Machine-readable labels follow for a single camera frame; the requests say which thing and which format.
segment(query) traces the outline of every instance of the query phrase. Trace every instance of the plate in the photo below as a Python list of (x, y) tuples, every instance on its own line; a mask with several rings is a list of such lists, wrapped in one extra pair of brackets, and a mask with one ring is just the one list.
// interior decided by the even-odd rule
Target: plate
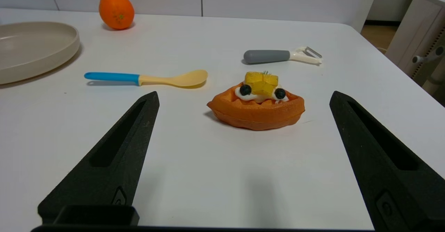
[(78, 30), (64, 23), (0, 26), (0, 84), (24, 80), (64, 64), (79, 49)]

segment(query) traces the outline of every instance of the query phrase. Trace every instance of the blue spoon handle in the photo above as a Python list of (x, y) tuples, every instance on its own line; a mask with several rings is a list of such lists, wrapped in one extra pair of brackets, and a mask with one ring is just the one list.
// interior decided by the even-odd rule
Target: blue spoon handle
[(132, 81), (139, 85), (139, 75), (124, 73), (108, 73), (108, 72), (88, 72), (84, 75), (89, 80), (116, 80), (116, 81)]

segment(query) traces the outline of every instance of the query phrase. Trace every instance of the peeler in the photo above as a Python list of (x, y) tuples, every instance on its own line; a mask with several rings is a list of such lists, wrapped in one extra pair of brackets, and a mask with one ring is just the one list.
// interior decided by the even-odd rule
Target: peeler
[(321, 64), (322, 56), (310, 47), (300, 47), (295, 51), (288, 50), (247, 50), (244, 53), (244, 61), (248, 64), (299, 61), (310, 64)]

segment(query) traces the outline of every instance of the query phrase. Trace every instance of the whipped cream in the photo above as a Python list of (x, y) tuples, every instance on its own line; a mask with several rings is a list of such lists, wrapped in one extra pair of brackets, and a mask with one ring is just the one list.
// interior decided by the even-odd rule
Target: whipped cream
[(288, 96), (285, 96), (283, 99), (278, 99), (278, 98), (275, 96), (275, 90), (276, 90), (277, 88), (281, 88), (281, 85), (278, 84), (278, 86), (276, 86), (276, 87), (274, 88), (274, 91), (272, 92), (272, 97), (268, 97), (268, 96), (264, 96), (264, 95), (254, 95), (254, 94), (249, 94), (249, 95), (245, 95), (245, 96), (243, 96), (243, 95), (240, 93), (240, 87), (235, 88), (235, 95), (236, 95), (239, 99), (241, 99), (241, 100), (243, 100), (243, 101), (251, 101), (251, 100), (255, 100), (256, 103), (262, 103), (262, 102), (264, 102), (264, 101), (267, 100), (267, 99), (275, 100), (275, 104), (277, 104), (277, 103), (279, 103), (279, 102), (287, 102), (287, 101), (289, 100)]

